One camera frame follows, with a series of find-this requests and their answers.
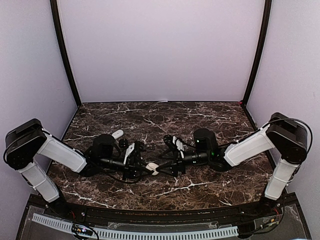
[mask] black wire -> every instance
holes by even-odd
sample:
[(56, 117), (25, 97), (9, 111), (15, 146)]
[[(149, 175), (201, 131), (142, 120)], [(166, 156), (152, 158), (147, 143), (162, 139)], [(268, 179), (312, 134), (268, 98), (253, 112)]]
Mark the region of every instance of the black wire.
[(257, 130), (251, 132), (251, 133), (248, 134), (247, 136), (245, 136), (245, 137), (241, 138), (240, 140), (238, 140), (238, 141), (237, 141), (237, 144), (243, 142), (243, 141), (246, 140), (247, 138), (251, 137), (252, 135), (254, 135), (254, 134), (256, 134), (257, 132), (260, 132), (260, 131), (261, 131), (260, 128), (258, 128)]
[(271, 231), (275, 230), (275, 229), (280, 225), (280, 223), (282, 222), (282, 220), (283, 220), (284, 217), (285, 217), (285, 208), (286, 208), (286, 206), (285, 206), (285, 197), (284, 197), (284, 195), (282, 195), (282, 206), (283, 206), (282, 217), (281, 217), (280, 221), (275, 225), (275, 227), (273, 227), (272, 229), (270, 229), (270, 230), (268, 230), (268, 231), (256, 232), (255, 235), (270, 233)]
[(259, 234), (267, 234), (267, 233), (270, 233), (271, 231), (275, 230), (279, 225), (280, 223), (282, 222), (282, 220), (284, 219), (284, 216), (285, 216), (285, 197), (284, 197), (284, 194), (282, 193), (282, 206), (283, 206), (283, 212), (282, 212), (282, 217), (281, 219), (279, 220), (279, 222), (275, 225), (275, 227), (271, 228), (270, 230), (268, 231), (263, 231), (263, 232), (258, 232), (259, 230), (263, 230), (265, 226), (269, 225), (270, 222), (266, 222), (262, 225), (262, 227), (258, 227), (256, 228), (255, 230), (253, 231), (249, 231), (249, 232), (239, 232), (239, 235), (259, 235)]
[[(60, 139), (56, 138), (55, 136), (53, 136), (51, 133), (45, 131), (45, 130), (42, 130), (44, 133), (52, 136), (54, 139), (58, 140), (59, 142), (61, 142), (62, 144), (68, 146), (69, 148), (71, 149), (74, 149), (73, 147), (69, 146), (68, 144), (66, 144), (65, 142), (61, 141)], [(81, 154), (85, 159), (86, 161), (88, 161), (90, 164), (94, 165), (96, 168), (99, 168), (100, 169), (100, 172), (107, 175), (108, 177), (112, 178), (113, 180), (119, 182), (119, 183), (122, 183), (122, 184), (136, 184), (138, 182), (141, 181), (142, 177), (145, 177), (149, 174), (142, 174), (142, 163), (141, 163), (141, 157), (140, 157), (140, 154), (139, 154), (139, 167), (140, 167), (140, 175), (138, 177), (137, 180), (135, 181), (124, 181), (124, 180), (121, 180), (119, 178), (116, 178), (115, 176), (111, 175), (110, 173), (114, 173), (114, 171), (106, 171), (105, 169), (103, 169), (101, 166), (97, 165), (95, 162), (91, 161), (88, 157), (86, 157), (81, 151), (77, 151), (79, 154)]]
[(195, 146), (193, 146), (193, 145), (191, 145), (191, 144), (186, 143), (186, 142), (185, 142), (185, 141), (183, 141), (180, 137), (177, 137), (177, 139), (178, 139), (178, 140), (180, 140), (180, 142), (181, 142), (182, 144), (184, 144), (184, 145), (186, 145), (186, 146), (188, 146), (188, 147), (190, 147), (190, 148), (196, 149), (196, 147), (195, 147)]
[[(49, 204), (47, 204), (47, 206), (48, 206), (56, 215), (58, 215), (59, 218), (64, 219), (64, 220), (67, 220), (67, 221), (70, 221), (70, 220), (67, 219), (66, 217), (61, 216), (60, 214), (58, 214)], [(90, 226), (88, 226), (88, 225), (86, 225), (86, 224), (84, 224), (84, 223), (78, 222), (78, 221), (76, 221), (75, 219), (74, 219), (72, 222), (73, 222), (73, 224), (79, 224), (79, 225), (81, 225), (81, 226), (85, 226), (86, 228), (90, 229), (90, 230), (96, 235), (96, 239), (97, 239), (97, 240), (100, 239), (98, 233), (97, 233), (92, 227), (90, 227)]]
[(259, 214), (250, 214), (250, 213), (241, 213), (241, 212), (239, 212), (237, 215), (244, 216), (244, 217), (258, 217), (259, 216)]
[(225, 143), (225, 144), (221, 144), (221, 145), (219, 145), (218, 147), (219, 147), (219, 148), (222, 148), (222, 147), (228, 146), (228, 145), (230, 145), (230, 144), (237, 144), (237, 142), (236, 142), (236, 141), (231, 141), (231, 142), (228, 142), (228, 143)]
[(299, 123), (305, 125), (308, 128), (308, 130), (310, 132), (310, 144), (309, 144), (308, 150), (306, 151), (306, 154), (308, 154), (310, 152), (312, 143), (314, 141), (314, 135), (313, 135), (313, 132), (311, 130), (311, 127), (308, 124), (306, 124), (304, 121), (300, 120), (300, 119), (288, 117), (288, 118), (281, 118), (281, 119), (276, 119), (276, 120), (269, 121), (265, 125), (263, 125), (262, 128), (266, 127), (269, 124), (273, 124), (273, 123), (280, 122), (280, 121), (296, 121), (296, 122), (299, 122)]

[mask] black metal frame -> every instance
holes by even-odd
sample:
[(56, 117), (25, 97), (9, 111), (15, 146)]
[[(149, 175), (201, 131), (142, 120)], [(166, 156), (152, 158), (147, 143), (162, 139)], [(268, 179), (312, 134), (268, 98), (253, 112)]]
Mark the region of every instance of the black metal frame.
[(59, 44), (60, 54), (62, 57), (65, 73), (68, 78), (69, 85), (70, 85), (75, 103), (78, 107), (80, 107), (82, 103), (81, 103), (81, 99), (80, 99), (79, 92), (78, 92), (78, 89), (76, 86), (76, 82), (75, 82), (75, 79), (74, 79), (74, 76), (73, 76), (73, 73), (71, 70), (68, 54), (67, 54), (64, 35), (62, 32), (62, 28), (61, 28), (57, 0), (50, 0), (50, 4), (51, 4), (51, 12), (52, 12), (52, 18), (53, 18), (53, 23), (54, 23), (54, 28), (55, 28), (56, 39)]
[(266, 35), (267, 35), (267, 29), (268, 29), (268, 23), (269, 23), (269, 18), (270, 18), (270, 12), (271, 12), (271, 4), (272, 0), (265, 0), (264, 2), (264, 11), (263, 11), (263, 17), (262, 17), (262, 23), (261, 23), (261, 29), (260, 29), (260, 35), (259, 35), (259, 40), (258, 44), (256, 47), (256, 52), (253, 60), (253, 65), (250, 73), (250, 77), (248, 80), (248, 84), (245, 89), (245, 93), (243, 96), (243, 99), (241, 101), (241, 104), (246, 107), (252, 92), (252, 89), (255, 84), (262, 52), (264, 49), (265, 45), (265, 40), (266, 40)]
[[(121, 210), (105, 207), (85, 206), (74, 203), (70, 203), (69, 206), (77, 216), (81, 216), (81, 213), (84, 213), (84, 216), (77, 220), (78, 222), (84, 223), (91, 227), (94, 227), (95, 225), (108, 226), (108, 222), (141, 225), (179, 225), (215, 221), (219, 222), (220, 225), (232, 224), (233, 226), (240, 226), (251, 224), (253, 220), (258, 218), (257, 216), (241, 216), (240, 214), (242, 211), (254, 208), (257, 203), (258, 202), (251, 202), (235, 206), (182, 211)], [(43, 208), (45, 214), (59, 217), (50, 208), (46, 208), (46, 204), (47, 202), (41, 196), (34, 194), (30, 195), (21, 218), (16, 240), (20, 240), (21, 238), (30, 206)], [(286, 206), (296, 204), (306, 237), (311, 239), (311, 234), (296, 194), (285, 194), (284, 204)]]

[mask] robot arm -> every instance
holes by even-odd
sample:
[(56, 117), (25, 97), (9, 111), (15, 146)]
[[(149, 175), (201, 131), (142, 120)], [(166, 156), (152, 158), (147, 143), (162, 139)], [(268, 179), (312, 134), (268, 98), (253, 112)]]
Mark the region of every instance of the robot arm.
[[(123, 134), (122, 130), (118, 130), (112, 136), (117, 139)], [(63, 202), (64, 198), (57, 186), (34, 160), (36, 154), (55, 160), (80, 174), (88, 164), (81, 152), (52, 136), (43, 129), (38, 119), (32, 119), (10, 131), (6, 135), (5, 143), (5, 162), (21, 173), (48, 203)]]
[(295, 121), (281, 119), (287, 117), (273, 114), (271, 124), (241, 142), (229, 145), (224, 152), (224, 159), (232, 167), (266, 150), (276, 148), (280, 152), (280, 160), (264, 192), (264, 196), (271, 200), (281, 196), (295, 171), (307, 158), (307, 130)]
[(170, 168), (173, 176), (178, 172), (186, 172), (185, 165), (197, 165), (207, 163), (217, 172), (225, 172), (270, 149), (277, 149), (281, 158), (269, 180), (263, 198), (274, 204), (281, 196), (284, 188), (290, 182), (293, 175), (307, 158), (307, 130), (281, 113), (274, 113), (271, 120), (262, 128), (250, 136), (229, 144), (227, 147), (219, 147), (215, 133), (201, 128), (193, 133), (195, 150), (179, 154), (177, 144), (174, 145), (174, 137), (165, 136), (164, 142), (169, 147), (160, 157), (168, 152), (173, 153), (172, 162), (160, 165), (156, 170), (162, 171)]

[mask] small white object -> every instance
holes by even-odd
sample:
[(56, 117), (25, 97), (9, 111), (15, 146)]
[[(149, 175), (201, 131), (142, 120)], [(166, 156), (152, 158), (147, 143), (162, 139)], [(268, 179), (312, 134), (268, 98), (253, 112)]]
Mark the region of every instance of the small white object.
[(124, 156), (124, 160), (123, 160), (123, 164), (126, 165), (127, 163), (127, 158), (129, 157), (129, 155), (134, 151), (135, 149), (135, 143), (132, 143), (125, 151), (125, 156)]
[(124, 135), (124, 131), (121, 129), (112, 133), (112, 137), (114, 137), (114, 139), (116, 139), (116, 140), (118, 138), (121, 138), (123, 135)]
[(185, 154), (184, 154), (184, 144), (176, 137), (173, 136), (172, 137), (172, 142), (176, 145), (176, 148), (180, 151), (181, 153), (181, 157), (184, 159), (185, 158)]
[(159, 172), (156, 171), (157, 167), (159, 167), (158, 164), (156, 164), (156, 163), (154, 163), (154, 162), (149, 162), (145, 168), (148, 169), (148, 170), (150, 170), (150, 171), (154, 171), (154, 172), (152, 173), (152, 175), (155, 176), (155, 175), (158, 175), (158, 174), (159, 174)]

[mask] white cable tray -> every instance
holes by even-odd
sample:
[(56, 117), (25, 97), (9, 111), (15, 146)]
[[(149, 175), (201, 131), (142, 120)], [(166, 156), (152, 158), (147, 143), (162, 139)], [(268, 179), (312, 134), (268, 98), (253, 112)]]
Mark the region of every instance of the white cable tray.
[[(55, 219), (47, 215), (33, 214), (33, 222), (72, 234), (72, 222), (67, 220)], [(93, 228), (101, 240), (215, 240), (238, 236), (238, 227), (226, 227), (220, 229), (189, 231), (189, 232), (132, 232), (116, 231), (104, 228)]]

